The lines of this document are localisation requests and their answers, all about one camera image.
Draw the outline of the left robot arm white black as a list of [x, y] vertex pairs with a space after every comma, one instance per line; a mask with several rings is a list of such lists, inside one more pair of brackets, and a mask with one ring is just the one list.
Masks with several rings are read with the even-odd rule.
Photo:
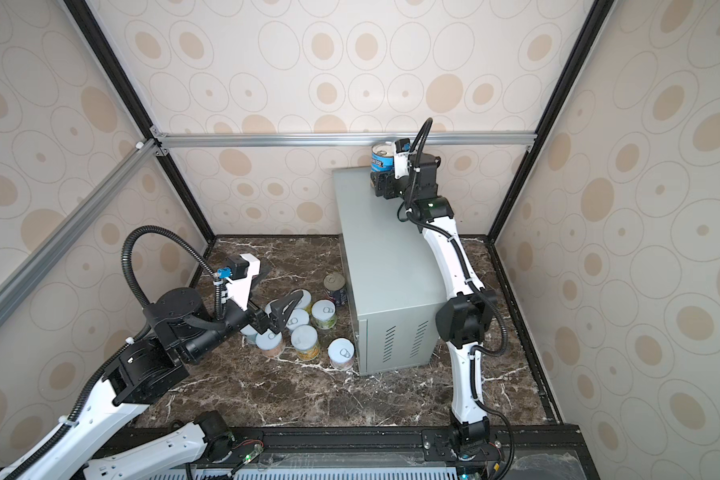
[[143, 313], [150, 331], [125, 344], [84, 385], [69, 415], [24, 457], [0, 471], [0, 479], [70, 479], [131, 419], [188, 377], [199, 363], [246, 326], [282, 329], [303, 294], [294, 291], [268, 311], [251, 302], [227, 301], [212, 319], [200, 293], [169, 291]]

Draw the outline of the yellow label can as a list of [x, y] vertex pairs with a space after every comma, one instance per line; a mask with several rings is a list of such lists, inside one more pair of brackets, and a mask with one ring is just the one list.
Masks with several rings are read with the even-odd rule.
[[317, 330], [310, 325], [302, 325], [291, 333], [291, 344], [302, 361], [311, 361], [318, 357], [320, 344]]

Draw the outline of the teal label can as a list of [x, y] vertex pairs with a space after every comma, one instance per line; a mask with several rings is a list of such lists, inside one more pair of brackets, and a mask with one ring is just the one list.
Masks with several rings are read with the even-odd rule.
[[309, 326], [310, 325], [310, 314], [300, 308], [296, 308], [291, 313], [287, 323], [286, 327], [289, 332], [295, 331], [297, 328], [301, 326]]

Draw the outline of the dark blue red soup can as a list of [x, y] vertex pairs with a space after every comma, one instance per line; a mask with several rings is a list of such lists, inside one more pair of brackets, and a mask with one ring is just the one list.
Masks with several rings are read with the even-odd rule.
[[328, 298], [337, 306], [343, 306], [348, 301], [345, 277], [338, 272], [332, 272], [323, 280], [324, 288]]

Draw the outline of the blue progresso soup can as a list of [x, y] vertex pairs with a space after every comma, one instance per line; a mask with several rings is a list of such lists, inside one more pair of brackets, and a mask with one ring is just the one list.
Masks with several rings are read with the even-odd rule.
[[371, 171], [389, 173], [394, 171], [396, 146], [391, 142], [375, 144], [371, 147]]

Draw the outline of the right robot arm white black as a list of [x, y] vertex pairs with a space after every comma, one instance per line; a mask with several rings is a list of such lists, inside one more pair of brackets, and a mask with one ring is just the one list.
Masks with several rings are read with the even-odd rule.
[[406, 219], [429, 245], [443, 278], [446, 302], [435, 316], [438, 335], [449, 350], [453, 378], [450, 448], [470, 459], [489, 442], [490, 420], [479, 386], [483, 340], [493, 302], [468, 261], [450, 202], [438, 194], [440, 159], [407, 152], [371, 155], [374, 194], [400, 198]]

